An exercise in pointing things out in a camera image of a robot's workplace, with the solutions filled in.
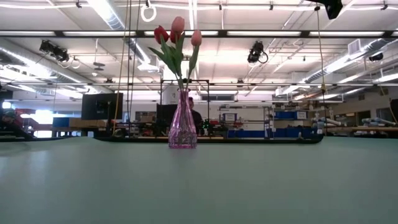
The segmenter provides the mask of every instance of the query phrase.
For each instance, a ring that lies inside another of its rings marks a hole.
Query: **monitor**
[[[116,102],[118,103],[118,114],[116,119],[123,118],[123,94],[122,93],[101,93],[83,95],[81,104],[82,120],[114,119]]]

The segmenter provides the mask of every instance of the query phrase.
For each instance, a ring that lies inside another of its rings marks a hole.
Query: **cable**
[[[124,24],[127,24],[127,16],[128,16],[128,8],[126,8],[126,18],[124,20]],[[124,32],[123,32],[123,40],[126,38],[126,29],[127,26],[124,26]],[[114,111],[114,122],[113,122],[113,133],[112,135],[114,136],[115,130],[116,130],[116,118],[118,117],[118,107],[119,107],[119,95],[120,95],[120,81],[122,80],[122,70],[123,70],[123,57],[124,57],[124,41],[122,44],[122,59],[120,61],[120,73],[119,73],[119,83],[118,83],[118,94],[116,95],[116,108]]]
[[[130,4],[130,7],[129,7],[129,37],[130,37],[130,35],[131,35],[131,0],[128,2]],[[129,109],[129,103],[130,103],[130,101],[129,101],[129,89],[130,89],[129,82],[130,82],[130,60],[131,60],[130,53],[131,53],[131,49],[129,49],[129,52],[127,53],[127,59],[128,59],[128,61],[127,61],[127,120],[129,121],[129,137],[130,137],[130,130],[131,130],[131,114],[130,114],[131,112]]]
[[[319,39],[319,51],[321,54],[321,67],[322,67],[322,85],[321,85],[321,90],[322,90],[322,98],[323,98],[323,109],[325,113],[325,125],[326,125],[326,132],[325,136],[328,136],[328,119],[326,117],[326,104],[325,104],[325,92],[326,92],[326,85],[325,85],[325,72],[323,70],[323,55],[322,55],[322,42],[321,42],[321,30],[320,30],[320,20],[319,20],[319,10],[320,7],[317,6],[315,7],[315,10],[317,12],[317,25],[318,25],[318,39]]]
[[[139,24],[139,16],[137,16],[136,33],[138,31],[138,24]],[[135,75],[135,71],[136,71],[136,69],[134,69],[135,64],[136,64],[136,53],[135,53],[136,47],[137,47],[137,36],[134,39],[134,56],[133,56],[133,60],[132,60],[132,80],[131,80],[131,95],[130,95],[130,100],[131,100],[131,102],[130,102],[130,111],[131,111],[131,106],[132,106],[132,92],[134,91],[134,75]]]

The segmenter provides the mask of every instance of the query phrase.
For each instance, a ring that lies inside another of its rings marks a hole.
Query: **black speaker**
[[[324,4],[329,19],[336,19],[341,9],[343,8],[343,3],[341,3],[341,0],[308,0],[308,1]]]

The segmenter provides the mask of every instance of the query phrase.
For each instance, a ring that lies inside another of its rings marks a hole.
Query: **pink tulip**
[[[181,34],[184,31],[185,19],[177,16],[172,23],[172,33]]]
[[[191,44],[193,46],[200,46],[201,45],[201,32],[200,30],[195,30],[193,32],[192,38],[191,38]]]

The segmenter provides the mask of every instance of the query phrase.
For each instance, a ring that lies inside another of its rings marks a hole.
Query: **fluorescent light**
[[[186,36],[192,36],[194,31],[185,31],[185,35]],[[206,36],[206,35],[218,35],[218,31],[212,31],[212,30],[208,30],[208,31],[200,31],[202,36]]]
[[[348,91],[348,92],[346,92],[346,93],[344,93],[345,95],[349,95],[349,94],[352,94],[352,93],[356,93],[357,91],[361,91],[361,90],[363,90],[364,88],[358,88],[358,89],[355,89],[355,90],[351,90],[351,91]]]
[[[194,32],[194,31],[185,31],[185,35],[186,35],[187,37],[192,36],[193,32]],[[145,31],[144,34],[147,35],[147,36],[153,36],[153,35],[155,35],[155,34],[154,34],[154,31]],[[211,36],[216,36],[216,35],[218,35],[218,31],[204,30],[204,31],[201,31],[201,35],[202,35],[202,36],[209,36],[209,35],[211,35]]]
[[[57,90],[57,93],[67,96],[67,97],[72,97],[72,98],[82,98],[83,94],[77,93],[75,91],[71,90]]]
[[[291,36],[297,37],[301,35],[300,31],[228,31],[227,35],[236,35],[236,36]]]
[[[9,86],[9,87],[13,87],[13,88],[17,88],[17,89],[20,89],[20,90],[31,91],[31,92],[33,92],[33,93],[36,92],[33,88],[28,87],[28,86],[25,86],[25,85],[19,85],[19,86],[8,85],[8,86]]]
[[[325,36],[325,37],[338,37],[338,36],[373,36],[373,37],[379,37],[384,34],[383,31],[347,31],[347,32],[341,32],[341,31],[321,31],[320,35]],[[310,32],[310,36],[318,36],[318,32]]]
[[[43,36],[43,35],[48,35],[48,36],[55,36],[55,33],[53,31],[0,31],[1,36],[13,36],[13,35],[19,35],[19,36]]]
[[[378,78],[377,80],[374,80],[375,83],[377,82],[388,82],[390,80],[394,80],[398,78],[398,73],[397,74],[393,74],[393,75],[386,75],[383,76],[381,78]]]
[[[352,75],[352,76],[350,76],[350,77],[348,77],[348,78],[345,78],[345,79],[343,79],[343,80],[340,80],[338,83],[350,82],[350,81],[353,81],[353,80],[356,79],[356,78],[359,78],[359,76],[358,76],[358,75]]]
[[[11,108],[11,103],[10,102],[3,102],[2,103],[2,108],[3,109],[10,109]]]
[[[80,37],[87,37],[87,36],[135,36],[135,31],[65,31],[63,32],[65,36],[80,36]]]

